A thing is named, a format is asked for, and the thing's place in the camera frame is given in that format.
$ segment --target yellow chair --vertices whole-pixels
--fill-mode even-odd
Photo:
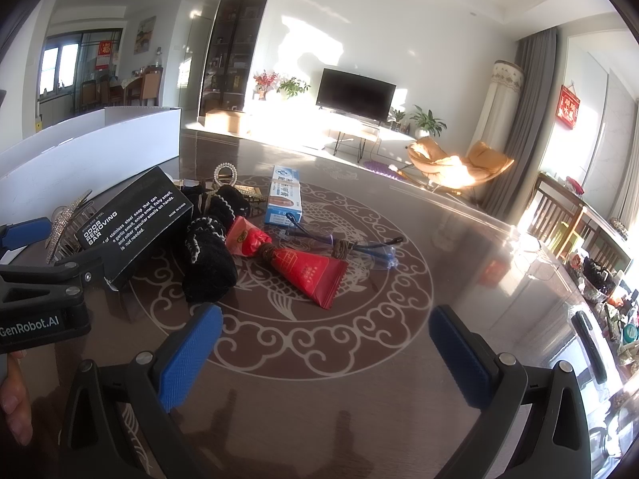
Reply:
[[[408,146],[408,158],[430,181],[450,189],[474,187],[506,171],[514,162],[484,142],[477,142],[468,156],[449,156],[431,137]],[[397,171],[407,179],[403,170]]]

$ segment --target red packet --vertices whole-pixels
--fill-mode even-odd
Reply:
[[[316,304],[330,310],[348,263],[334,257],[276,248],[271,237],[243,216],[238,216],[226,235],[233,255],[261,256]]]

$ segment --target blue gripper pad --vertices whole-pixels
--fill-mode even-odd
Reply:
[[[4,236],[0,238],[0,248],[16,250],[47,239],[51,234],[51,222],[48,218],[37,218],[21,224],[7,225]]]
[[[202,305],[199,308],[206,310],[196,313],[199,318],[193,319],[196,321],[194,326],[187,324],[182,328],[191,330],[158,376],[158,398],[166,412],[183,404],[197,374],[222,333],[223,318],[220,307]]]
[[[493,397],[490,374],[441,307],[431,313],[428,332],[466,403],[485,409]]]

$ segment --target blue and white box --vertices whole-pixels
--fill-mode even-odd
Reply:
[[[290,212],[298,222],[302,218],[300,176],[295,169],[276,165],[273,168],[273,181],[268,193],[264,222],[271,225],[292,226],[286,217],[287,212]]]

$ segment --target finger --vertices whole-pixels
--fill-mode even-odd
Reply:
[[[12,356],[8,356],[6,360],[8,373],[0,386],[0,406],[6,414],[12,414],[21,402],[29,401],[18,361]]]
[[[14,435],[15,441],[22,446],[29,445],[33,437],[33,427],[31,425],[31,406],[27,399],[24,399],[14,412],[6,417],[6,423]]]

